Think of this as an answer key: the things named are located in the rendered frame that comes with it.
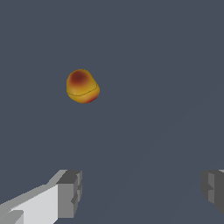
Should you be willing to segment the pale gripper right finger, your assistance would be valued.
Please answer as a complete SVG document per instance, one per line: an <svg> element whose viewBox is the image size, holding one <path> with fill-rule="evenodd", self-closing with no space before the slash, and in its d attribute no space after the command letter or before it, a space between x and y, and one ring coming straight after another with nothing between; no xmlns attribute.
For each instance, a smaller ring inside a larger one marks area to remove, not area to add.
<svg viewBox="0 0 224 224"><path fill-rule="evenodd" d="M200 178L203 196L224 214L224 170L202 171Z"/></svg>

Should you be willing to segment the yellow red peach fruit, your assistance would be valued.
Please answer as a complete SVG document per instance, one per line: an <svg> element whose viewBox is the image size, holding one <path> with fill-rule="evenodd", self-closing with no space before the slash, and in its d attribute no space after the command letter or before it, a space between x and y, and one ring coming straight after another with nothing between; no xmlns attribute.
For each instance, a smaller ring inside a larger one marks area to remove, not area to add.
<svg viewBox="0 0 224 224"><path fill-rule="evenodd" d="M88 70L78 69L69 74L66 92L78 103L90 103L98 97L100 87Z"/></svg>

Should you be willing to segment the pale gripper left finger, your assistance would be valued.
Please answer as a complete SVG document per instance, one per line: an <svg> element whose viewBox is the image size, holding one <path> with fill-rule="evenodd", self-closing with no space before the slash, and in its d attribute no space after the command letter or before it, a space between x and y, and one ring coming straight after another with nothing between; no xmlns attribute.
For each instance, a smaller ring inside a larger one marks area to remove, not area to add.
<svg viewBox="0 0 224 224"><path fill-rule="evenodd" d="M45 185L0 205L0 224L54 224L73 218L82 195L82 171L59 170Z"/></svg>

